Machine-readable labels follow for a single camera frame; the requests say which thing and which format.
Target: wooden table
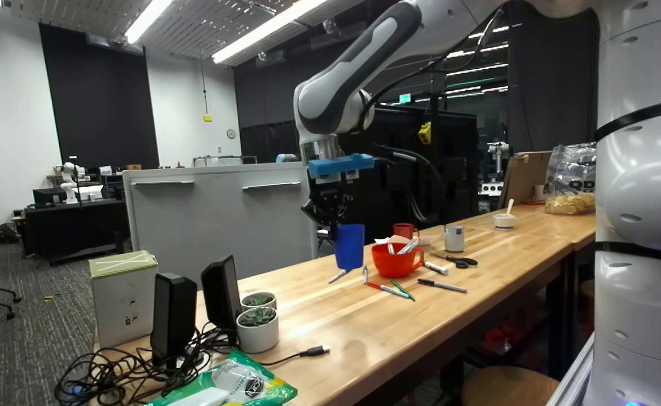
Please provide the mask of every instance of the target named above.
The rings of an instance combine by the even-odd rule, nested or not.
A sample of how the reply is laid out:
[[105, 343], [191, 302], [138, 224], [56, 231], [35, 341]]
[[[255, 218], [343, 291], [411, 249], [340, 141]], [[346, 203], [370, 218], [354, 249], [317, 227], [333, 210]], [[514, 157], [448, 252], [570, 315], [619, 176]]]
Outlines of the wooden table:
[[[596, 231], [593, 216], [551, 216], [543, 208], [517, 208], [514, 231], [491, 227], [491, 216], [493, 212], [457, 220], [465, 225], [463, 255], [479, 259], [475, 268], [448, 275], [421, 268], [398, 279], [418, 302], [365, 286], [360, 272], [328, 284], [337, 275], [333, 258], [242, 279], [242, 294], [273, 291], [279, 307], [279, 346], [255, 358], [275, 360], [312, 346], [330, 346], [328, 357], [295, 358], [273, 370], [301, 391], [293, 403], [356, 403], [416, 360], [437, 350], [448, 352], [443, 346], [519, 289], [558, 277], [562, 259], [589, 246]], [[434, 249], [444, 246], [443, 227], [421, 231], [419, 240]], [[469, 294], [419, 286], [418, 275], [425, 272]]]

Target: black wall panel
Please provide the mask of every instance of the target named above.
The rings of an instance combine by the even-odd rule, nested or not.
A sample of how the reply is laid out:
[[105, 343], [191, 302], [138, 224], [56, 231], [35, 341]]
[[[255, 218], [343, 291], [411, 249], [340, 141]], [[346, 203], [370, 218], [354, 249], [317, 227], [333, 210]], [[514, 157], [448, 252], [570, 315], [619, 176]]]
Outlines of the black wall panel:
[[511, 4], [510, 145], [514, 150], [593, 139], [598, 122], [598, 37], [593, 12], [543, 17]]
[[60, 157], [81, 164], [158, 166], [148, 72], [141, 51], [40, 26]]

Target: black speaker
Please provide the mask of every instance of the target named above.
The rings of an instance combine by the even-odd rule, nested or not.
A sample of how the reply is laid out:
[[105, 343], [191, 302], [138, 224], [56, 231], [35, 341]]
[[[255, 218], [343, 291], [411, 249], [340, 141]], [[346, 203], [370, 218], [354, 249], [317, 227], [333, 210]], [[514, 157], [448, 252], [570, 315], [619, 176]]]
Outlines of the black speaker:
[[209, 322], [227, 332], [229, 339], [236, 343], [235, 317], [242, 311], [242, 302], [239, 302], [235, 258], [229, 255], [222, 261], [211, 261], [201, 272], [201, 286], [204, 286]]
[[196, 284], [182, 275], [158, 272], [153, 286], [152, 358], [156, 366], [173, 367], [193, 335]]

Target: red bowl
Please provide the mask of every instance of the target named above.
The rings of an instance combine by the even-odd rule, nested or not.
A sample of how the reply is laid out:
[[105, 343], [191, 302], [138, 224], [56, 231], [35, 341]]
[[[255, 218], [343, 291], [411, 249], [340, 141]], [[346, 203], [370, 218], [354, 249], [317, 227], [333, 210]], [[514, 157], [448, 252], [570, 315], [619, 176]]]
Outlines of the red bowl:
[[411, 252], [398, 255], [404, 246], [405, 244], [392, 244], [395, 255], [390, 255], [386, 244], [373, 246], [373, 261], [382, 277], [405, 277], [421, 265], [421, 249], [416, 246]]

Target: blue container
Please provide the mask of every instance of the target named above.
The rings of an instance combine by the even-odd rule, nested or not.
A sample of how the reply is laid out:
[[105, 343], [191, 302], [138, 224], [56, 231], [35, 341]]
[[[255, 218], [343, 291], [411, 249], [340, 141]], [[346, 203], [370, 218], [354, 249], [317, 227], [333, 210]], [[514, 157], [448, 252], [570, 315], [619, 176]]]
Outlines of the blue container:
[[337, 265], [351, 270], [363, 265], [365, 252], [365, 225], [363, 224], [340, 224], [333, 240]]

